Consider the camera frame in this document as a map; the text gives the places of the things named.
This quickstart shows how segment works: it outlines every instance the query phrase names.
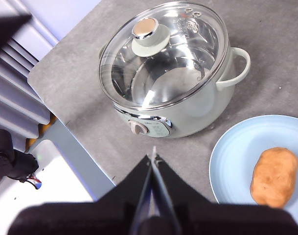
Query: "lid knob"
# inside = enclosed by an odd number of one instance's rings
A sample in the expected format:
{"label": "lid knob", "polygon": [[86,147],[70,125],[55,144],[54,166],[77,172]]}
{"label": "lid knob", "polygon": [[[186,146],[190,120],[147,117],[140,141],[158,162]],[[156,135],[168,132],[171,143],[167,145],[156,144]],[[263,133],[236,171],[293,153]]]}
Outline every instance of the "lid knob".
{"label": "lid knob", "polygon": [[132,50],[141,57],[155,55],[165,48],[170,38],[169,28],[159,24],[157,19],[144,18],[132,30]]}
{"label": "lid knob", "polygon": [[159,22],[154,18],[144,18],[138,21],[133,28],[133,36],[137,39],[145,39],[157,31]]}

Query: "wire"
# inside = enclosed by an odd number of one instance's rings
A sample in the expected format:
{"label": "wire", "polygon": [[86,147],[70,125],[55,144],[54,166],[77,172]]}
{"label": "wire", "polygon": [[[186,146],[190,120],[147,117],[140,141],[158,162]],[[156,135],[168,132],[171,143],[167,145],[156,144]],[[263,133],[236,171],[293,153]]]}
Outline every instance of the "wire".
{"label": "wire", "polygon": [[31,182],[29,180],[26,180],[26,182],[30,183],[33,187],[35,187],[35,189],[39,189],[42,185],[42,183],[34,184],[33,182]]}

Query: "black cable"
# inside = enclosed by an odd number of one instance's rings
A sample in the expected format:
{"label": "black cable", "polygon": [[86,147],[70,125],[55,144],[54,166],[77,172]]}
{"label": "black cable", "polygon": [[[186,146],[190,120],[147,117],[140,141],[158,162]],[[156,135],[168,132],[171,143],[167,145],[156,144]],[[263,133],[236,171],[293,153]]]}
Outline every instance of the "black cable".
{"label": "black cable", "polygon": [[30,183],[33,187],[35,187],[35,189],[38,189],[37,186],[34,183],[30,182],[29,180],[26,180],[26,182]]}

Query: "blue plate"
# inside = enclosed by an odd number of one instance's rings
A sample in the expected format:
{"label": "blue plate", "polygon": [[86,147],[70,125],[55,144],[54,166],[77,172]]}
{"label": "blue plate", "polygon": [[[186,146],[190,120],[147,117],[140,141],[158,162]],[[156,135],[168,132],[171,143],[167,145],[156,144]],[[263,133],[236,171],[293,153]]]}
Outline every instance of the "blue plate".
{"label": "blue plate", "polygon": [[[265,115],[244,120],[215,145],[209,178],[218,203],[256,204],[250,195],[254,166],[269,148],[285,147],[298,156],[298,118]],[[294,194],[284,208],[298,223],[298,172]]]}

